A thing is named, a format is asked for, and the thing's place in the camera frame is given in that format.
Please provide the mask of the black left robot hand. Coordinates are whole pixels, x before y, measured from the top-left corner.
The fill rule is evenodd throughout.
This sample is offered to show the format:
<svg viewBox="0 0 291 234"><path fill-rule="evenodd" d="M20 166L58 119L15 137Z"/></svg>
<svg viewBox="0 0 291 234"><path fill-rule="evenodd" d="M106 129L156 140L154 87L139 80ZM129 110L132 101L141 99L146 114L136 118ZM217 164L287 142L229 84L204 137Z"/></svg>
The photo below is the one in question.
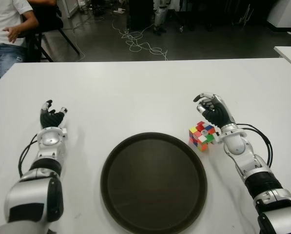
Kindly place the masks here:
<svg viewBox="0 0 291 234"><path fill-rule="evenodd" d="M67 114L67 109L65 107L62 107L58 112L54 109L49 111L52 102L52 100L48 100L41 107L39 121L42 129L60 126L64 116Z"/></svg>

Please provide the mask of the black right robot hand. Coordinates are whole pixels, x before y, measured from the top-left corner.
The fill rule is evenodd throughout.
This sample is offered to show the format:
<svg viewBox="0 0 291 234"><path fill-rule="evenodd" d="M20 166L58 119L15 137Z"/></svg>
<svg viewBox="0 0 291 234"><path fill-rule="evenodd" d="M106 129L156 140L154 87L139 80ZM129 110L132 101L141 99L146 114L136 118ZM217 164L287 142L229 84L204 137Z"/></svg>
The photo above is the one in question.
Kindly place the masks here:
<svg viewBox="0 0 291 234"><path fill-rule="evenodd" d="M218 128L235 124L234 118L220 96L212 93L201 93L194 98L193 102L198 103L198 112Z"/></svg>

